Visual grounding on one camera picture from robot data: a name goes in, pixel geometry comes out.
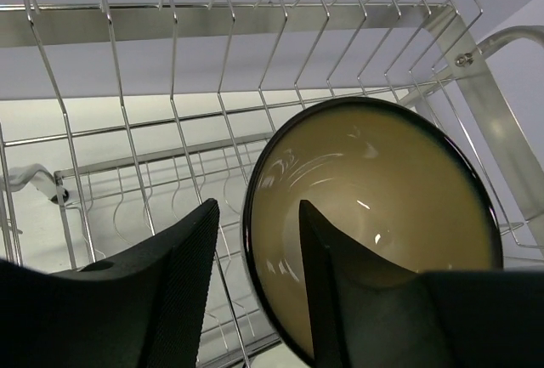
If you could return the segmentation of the teal bowl tan interior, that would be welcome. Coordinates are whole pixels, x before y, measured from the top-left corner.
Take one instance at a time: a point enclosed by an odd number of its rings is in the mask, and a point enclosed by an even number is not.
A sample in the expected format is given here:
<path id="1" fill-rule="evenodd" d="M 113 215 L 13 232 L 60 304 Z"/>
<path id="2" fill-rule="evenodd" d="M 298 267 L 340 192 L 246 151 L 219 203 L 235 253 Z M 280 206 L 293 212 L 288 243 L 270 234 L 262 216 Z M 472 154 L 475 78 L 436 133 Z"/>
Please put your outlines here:
<path id="1" fill-rule="evenodd" d="M 298 208 L 411 272 L 503 266 L 489 194 L 456 143 L 424 117 L 369 97 L 329 99 L 273 134 L 241 215 L 246 274 L 284 344 L 314 361 Z"/>

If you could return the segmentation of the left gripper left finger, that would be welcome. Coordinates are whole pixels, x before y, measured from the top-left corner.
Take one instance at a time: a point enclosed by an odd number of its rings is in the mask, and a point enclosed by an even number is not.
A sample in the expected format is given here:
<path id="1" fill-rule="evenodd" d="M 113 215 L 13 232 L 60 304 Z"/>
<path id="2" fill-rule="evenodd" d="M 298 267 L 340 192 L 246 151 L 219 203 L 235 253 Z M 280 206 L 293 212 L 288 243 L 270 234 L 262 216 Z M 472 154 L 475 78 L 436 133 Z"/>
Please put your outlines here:
<path id="1" fill-rule="evenodd" d="M 79 270 L 1 263 L 4 367 L 193 367 L 218 237 L 214 199 Z"/>

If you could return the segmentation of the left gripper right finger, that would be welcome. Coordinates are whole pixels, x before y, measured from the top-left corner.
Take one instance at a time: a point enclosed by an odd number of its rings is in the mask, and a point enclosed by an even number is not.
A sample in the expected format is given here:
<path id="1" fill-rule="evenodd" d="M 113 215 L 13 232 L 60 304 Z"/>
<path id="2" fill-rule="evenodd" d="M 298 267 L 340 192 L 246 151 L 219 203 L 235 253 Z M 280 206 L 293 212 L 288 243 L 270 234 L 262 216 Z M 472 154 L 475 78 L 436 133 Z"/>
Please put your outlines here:
<path id="1" fill-rule="evenodd" d="M 318 367 L 540 367 L 543 273 L 416 274 L 298 210 Z"/>

